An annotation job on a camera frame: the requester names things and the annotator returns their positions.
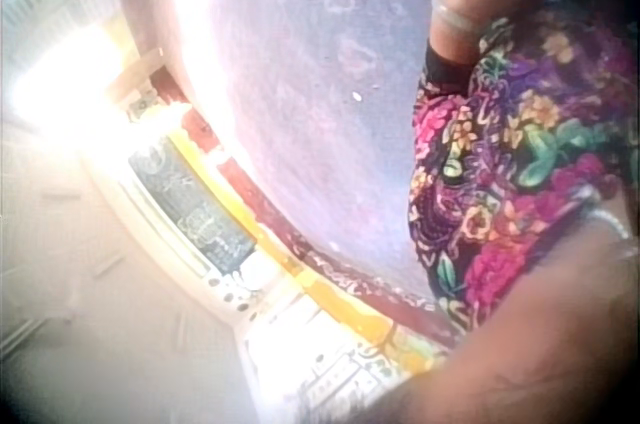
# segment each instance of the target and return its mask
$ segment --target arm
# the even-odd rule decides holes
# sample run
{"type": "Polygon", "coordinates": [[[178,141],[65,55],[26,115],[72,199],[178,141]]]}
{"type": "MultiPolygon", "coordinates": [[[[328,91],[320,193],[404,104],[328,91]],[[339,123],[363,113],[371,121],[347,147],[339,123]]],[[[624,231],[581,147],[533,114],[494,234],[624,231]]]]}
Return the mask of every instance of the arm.
{"type": "MultiPolygon", "coordinates": [[[[607,208],[630,228],[622,196],[607,208]]],[[[633,246],[584,222],[441,368],[334,422],[585,422],[637,359],[638,257],[622,252],[633,246]]]]}

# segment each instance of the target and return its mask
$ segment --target bangle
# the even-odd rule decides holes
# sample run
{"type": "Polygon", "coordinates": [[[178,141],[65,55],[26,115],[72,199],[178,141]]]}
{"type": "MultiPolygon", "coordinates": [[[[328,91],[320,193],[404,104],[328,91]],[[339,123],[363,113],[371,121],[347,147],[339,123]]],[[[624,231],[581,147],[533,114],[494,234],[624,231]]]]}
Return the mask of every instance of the bangle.
{"type": "Polygon", "coordinates": [[[626,241],[631,239],[631,233],[627,231],[616,216],[611,214],[609,211],[605,211],[604,209],[592,209],[589,214],[589,217],[592,219],[597,219],[602,222],[606,222],[609,226],[618,234],[620,239],[626,241]]]}
{"type": "Polygon", "coordinates": [[[434,15],[440,16],[443,21],[458,31],[472,34],[477,37],[482,37],[484,34],[486,29],[485,26],[479,26],[457,12],[452,11],[443,4],[442,0],[431,0],[431,5],[433,7],[434,15]]]}

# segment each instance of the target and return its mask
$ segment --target skin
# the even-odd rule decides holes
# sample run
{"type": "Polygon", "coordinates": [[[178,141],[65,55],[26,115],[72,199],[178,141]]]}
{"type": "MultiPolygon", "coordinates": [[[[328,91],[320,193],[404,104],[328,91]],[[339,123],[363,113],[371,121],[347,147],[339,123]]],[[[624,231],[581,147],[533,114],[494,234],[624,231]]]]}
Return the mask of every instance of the skin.
{"type": "MultiPolygon", "coordinates": [[[[517,10],[522,0],[443,2],[484,26],[517,10]]],[[[446,60],[478,61],[477,38],[438,16],[429,39],[446,60]]],[[[601,207],[631,230],[629,203],[619,193],[601,207]]],[[[516,283],[441,368],[410,379],[343,422],[584,422],[637,361],[638,282],[636,240],[622,242],[610,225],[585,221],[516,283]]]]}

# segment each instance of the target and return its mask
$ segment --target black cuff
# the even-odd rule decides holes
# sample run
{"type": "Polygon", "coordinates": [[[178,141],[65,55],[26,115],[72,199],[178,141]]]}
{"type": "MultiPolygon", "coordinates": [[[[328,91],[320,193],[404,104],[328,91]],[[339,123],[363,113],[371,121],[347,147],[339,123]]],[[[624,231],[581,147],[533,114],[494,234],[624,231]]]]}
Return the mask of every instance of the black cuff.
{"type": "Polygon", "coordinates": [[[456,64],[440,57],[433,50],[431,44],[427,46],[426,71],[428,80],[435,85],[444,85],[448,88],[459,87],[467,89],[469,87],[469,79],[475,68],[474,65],[456,64]]]}

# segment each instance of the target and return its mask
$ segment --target floral blouse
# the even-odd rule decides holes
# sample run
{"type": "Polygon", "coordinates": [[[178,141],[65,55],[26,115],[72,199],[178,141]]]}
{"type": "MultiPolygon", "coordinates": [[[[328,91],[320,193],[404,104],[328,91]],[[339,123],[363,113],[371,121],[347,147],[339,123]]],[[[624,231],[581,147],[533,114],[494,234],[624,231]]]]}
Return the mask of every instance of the floral blouse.
{"type": "Polygon", "coordinates": [[[637,189],[631,49],[553,7],[494,25],[475,67],[428,49],[409,225],[436,298],[465,330],[579,219],[585,186],[598,199],[637,189]]]}

